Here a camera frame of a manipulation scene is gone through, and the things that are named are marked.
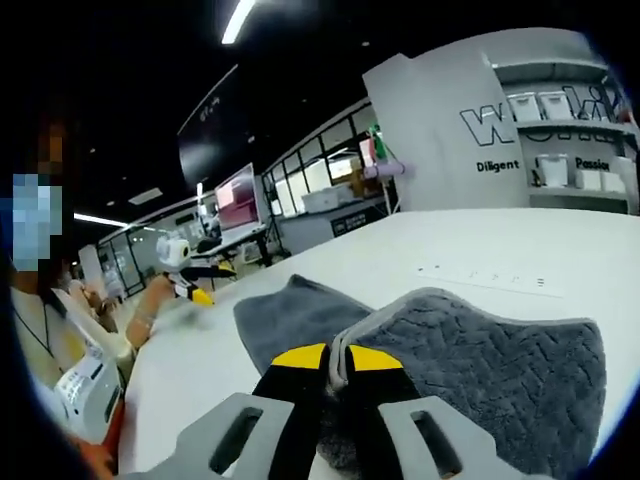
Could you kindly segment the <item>person's left hand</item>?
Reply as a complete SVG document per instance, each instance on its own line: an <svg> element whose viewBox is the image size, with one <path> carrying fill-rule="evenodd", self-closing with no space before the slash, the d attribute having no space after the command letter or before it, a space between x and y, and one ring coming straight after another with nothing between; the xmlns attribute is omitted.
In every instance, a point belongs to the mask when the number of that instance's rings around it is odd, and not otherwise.
<svg viewBox="0 0 640 480"><path fill-rule="evenodd" d="M139 308L145 316L155 316L160 307L175 297L174 286L165 275L156 276L146 287Z"/></svg>

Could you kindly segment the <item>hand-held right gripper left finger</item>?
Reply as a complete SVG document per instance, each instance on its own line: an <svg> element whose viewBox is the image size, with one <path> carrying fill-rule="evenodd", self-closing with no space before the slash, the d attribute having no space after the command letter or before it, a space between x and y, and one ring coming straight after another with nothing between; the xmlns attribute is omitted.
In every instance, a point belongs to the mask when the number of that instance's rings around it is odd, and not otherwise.
<svg viewBox="0 0 640 480"><path fill-rule="evenodd" d="M176 443L174 479L307 479L316 452L329 347L278 355L252 393L235 393Z"/></svg>

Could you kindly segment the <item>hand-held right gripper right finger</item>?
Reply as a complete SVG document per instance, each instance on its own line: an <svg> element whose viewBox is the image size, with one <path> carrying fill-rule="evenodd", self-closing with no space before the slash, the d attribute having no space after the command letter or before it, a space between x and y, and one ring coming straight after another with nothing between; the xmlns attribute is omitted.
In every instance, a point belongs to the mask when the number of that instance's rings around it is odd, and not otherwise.
<svg viewBox="0 0 640 480"><path fill-rule="evenodd" d="M437 396L422 397L402 363L347 348L347 406L366 479L499 479L493 437Z"/></svg>

